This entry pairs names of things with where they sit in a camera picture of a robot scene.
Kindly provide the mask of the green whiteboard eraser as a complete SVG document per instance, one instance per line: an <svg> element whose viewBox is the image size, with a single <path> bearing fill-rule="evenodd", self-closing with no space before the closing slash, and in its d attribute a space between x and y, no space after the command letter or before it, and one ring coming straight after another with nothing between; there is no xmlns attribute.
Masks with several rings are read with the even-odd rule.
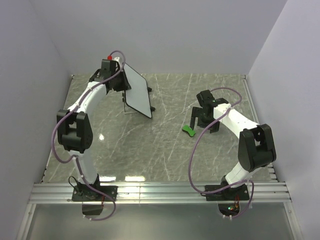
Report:
<svg viewBox="0 0 320 240"><path fill-rule="evenodd" d="M191 138L196 135L196 132L189 125L184 125L181 130Z"/></svg>

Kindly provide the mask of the small black-framed whiteboard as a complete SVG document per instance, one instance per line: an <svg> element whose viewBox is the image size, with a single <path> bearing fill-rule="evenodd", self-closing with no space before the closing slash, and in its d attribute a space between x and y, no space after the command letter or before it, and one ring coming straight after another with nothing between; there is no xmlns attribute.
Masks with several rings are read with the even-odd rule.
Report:
<svg viewBox="0 0 320 240"><path fill-rule="evenodd" d="M152 106L146 79L127 63L124 65L124 73L131 87L124 91L124 102L129 108L151 119Z"/></svg>

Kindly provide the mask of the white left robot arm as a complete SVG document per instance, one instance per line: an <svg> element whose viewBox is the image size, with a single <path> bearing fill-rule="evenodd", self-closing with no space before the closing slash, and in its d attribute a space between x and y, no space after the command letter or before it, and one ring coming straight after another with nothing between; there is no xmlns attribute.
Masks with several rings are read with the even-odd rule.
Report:
<svg viewBox="0 0 320 240"><path fill-rule="evenodd" d="M89 201L96 201L101 196L100 177L90 153L94 139L90 115L109 91L131 88L125 74L125 63L125 59L111 55L103 59L80 97L68 109L61 109L56 114L51 141L57 141L69 157L59 157L55 146L51 147L52 154L61 164L74 163L78 174L75 190L83 193Z"/></svg>

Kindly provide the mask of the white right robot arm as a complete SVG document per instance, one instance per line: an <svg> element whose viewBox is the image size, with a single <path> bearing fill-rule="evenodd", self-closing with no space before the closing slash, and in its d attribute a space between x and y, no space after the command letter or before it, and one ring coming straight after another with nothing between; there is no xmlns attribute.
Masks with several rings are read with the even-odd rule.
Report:
<svg viewBox="0 0 320 240"><path fill-rule="evenodd" d="M219 124L227 127L238 139L238 162L225 175L221 187L211 191L198 189L192 180L192 163L188 163L188 180L191 187L201 195L215 195L221 193L226 200L232 200L238 195L238 187L251 180L251 176L274 162L277 158L272 129L268 124L258 124L239 113L235 106L243 97L237 91L238 100L229 103L224 98L214 98L211 90L203 90L196 98L199 107L192 111L190 125L195 126L196 120L205 124L204 131L215 132Z"/></svg>

